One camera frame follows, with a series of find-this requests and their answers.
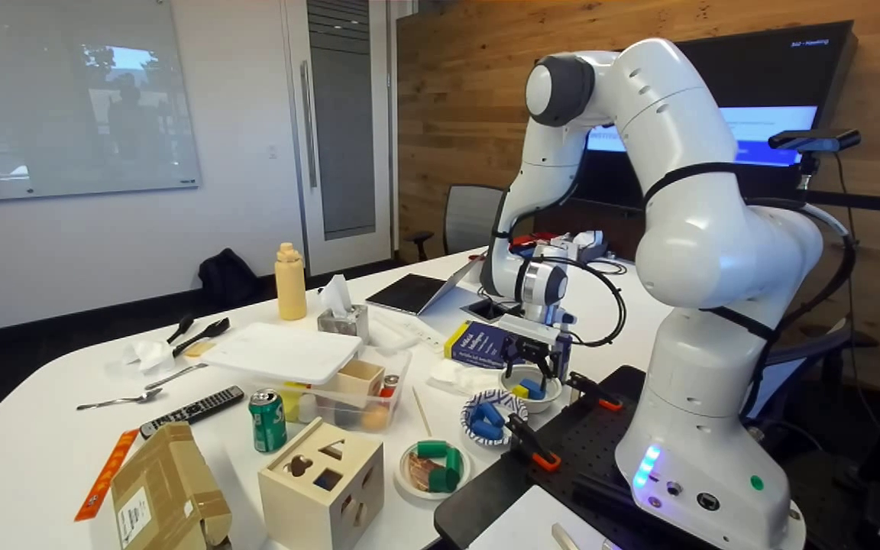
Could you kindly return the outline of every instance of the whiteboard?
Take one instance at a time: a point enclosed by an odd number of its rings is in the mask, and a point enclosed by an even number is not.
[[[172,2],[0,0],[0,198],[199,181]]]

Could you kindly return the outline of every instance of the white tray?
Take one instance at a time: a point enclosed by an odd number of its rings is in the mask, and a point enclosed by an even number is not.
[[[357,335],[280,323],[251,323],[220,339],[210,352],[200,355],[200,360],[264,372],[271,380],[323,386],[353,359],[357,345]]]

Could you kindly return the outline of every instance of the door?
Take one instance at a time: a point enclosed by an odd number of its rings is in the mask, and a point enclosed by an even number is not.
[[[307,271],[390,257],[390,15],[386,0],[284,0]]]

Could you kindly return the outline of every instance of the label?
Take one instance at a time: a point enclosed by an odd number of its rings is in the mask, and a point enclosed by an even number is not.
[[[122,548],[127,548],[153,524],[142,487],[117,515],[117,531]]]

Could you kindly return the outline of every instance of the handle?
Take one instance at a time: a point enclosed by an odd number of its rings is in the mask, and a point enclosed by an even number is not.
[[[98,404],[80,404],[75,411],[102,411],[102,407],[113,407],[120,401],[98,401]]]
[[[166,343],[173,343],[178,335],[189,333],[192,323],[196,323],[196,319],[182,319]]]
[[[313,158],[313,117],[310,117],[310,72],[307,72],[307,63],[299,63],[299,100],[301,100],[301,111],[306,111],[306,152],[307,152],[307,170],[310,170],[310,189],[317,189],[317,158]]]
[[[215,335],[220,335],[220,333],[225,333],[225,329],[229,329],[229,319],[220,319],[220,322],[215,322],[210,326],[206,326],[200,333],[196,333],[192,339],[173,345],[172,359],[180,359],[192,343],[199,343],[199,339],[215,339]]]

